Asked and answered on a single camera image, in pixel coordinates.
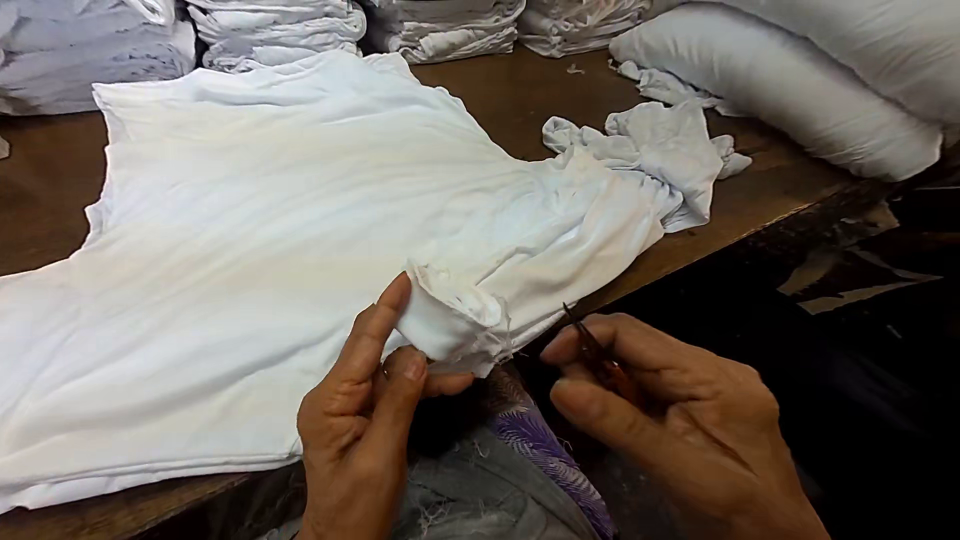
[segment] finger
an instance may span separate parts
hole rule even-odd
[[[561,366],[560,371],[564,374],[564,379],[582,380],[584,382],[596,384],[597,386],[603,385],[599,380],[597,380],[596,376],[590,372],[586,365],[579,362]]]
[[[456,396],[468,389],[475,376],[472,373],[457,375],[428,375],[423,387],[424,398]]]
[[[560,379],[550,401],[579,430],[665,478],[694,463],[684,441],[676,438],[629,402],[581,380]]]
[[[370,426],[358,446],[358,453],[371,459],[384,455],[405,456],[410,423],[426,383],[426,356],[412,347],[393,352],[396,366],[387,379],[387,389],[373,409]]]
[[[712,353],[622,313],[590,315],[584,325],[652,398],[678,402],[716,393],[718,357]],[[540,357],[564,369],[583,360],[579,340],[579,333],[568,327]]]
[[[340,357],[326,376],[331,384],[359,383],[379,368],[383,345],[410,299],[410,287],[410,279],[401,273],[376,304],[357,315]]]

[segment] wooden table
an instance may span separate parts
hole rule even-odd
[[[573,63],[586,73],[568,73]],[[641,101],[633,84],[608,68],[606,51],[548,60],[518,47],[512,55],[419,66],[414,73],[424,84],[445,86],[463,99],[491,138],[524,160],[553,155],[540,142],[540,127],[550,116],[602,128],[608,113]],[[887,189],[808,157],[760,122],[711,114],[709,125],[712,135],[734,135],[737,150],[752,156],[754,164],[717,184],[708,225],[668,235],[581,308],[608,304],[803,210],[838,199],[862,201],[869,199],[868,192]],[[0,274],[66,258],[83,241],[83,208],[98,198],[103,184],[107,137],[99,113],[3,118],[0,135],[12,145],[11,157],[0,160]],[[293,470],[173,479],[76,503],[15,510],[0,516],[0,538],[127,538],[252,479],[293,478]]]

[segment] white textile pile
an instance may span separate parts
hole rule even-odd
[[[681,5],[610,50],[645,95],[755,115],[856,175],[904,180],[940,157],[938,125],[876,94],[809,40],[734,8]]]
[[[560,154],[516,160],[396,54],[95,91],[84,245],[0,279],[0,512],[298,459],[300,399],[403,268],[386,352],[485,376],[744,164],[655,103],[609,136],[552,118]]]
[[[204,67],[243,72],[342,49],[359,54],[367,31],[352,0],[186,0],[197,32],[210,46]]]
[[[550,58],[603,49],[649,7],[650,0],[527,0],[519,40]]]
[[[174,0],[0,0],[0,113],[95,110],[90,85],[193,69]]]
[[[377,51],[410,63],[457,60],[514,50],[526,0],[360,0]]]

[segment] white t-shirt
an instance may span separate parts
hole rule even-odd
[[[483,375],[664,226],[706,222],[724,166],[699,107],[660,104],[614,136],[552,119],[562,153],[515,160],[396,54],[95,94],[83,247],[0,278],[0,512],[298,459],[300,399],[405,267],[406,338]]]

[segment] white pillow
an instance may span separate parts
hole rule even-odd
[[[680,6],[610,50],[723,97],[859,176],[904,180],[940,157],[936,126],[873,93],[808,40],[733,8]]]
[[[921,118],[960,124],[960,1],[708,1],[809,37]]]

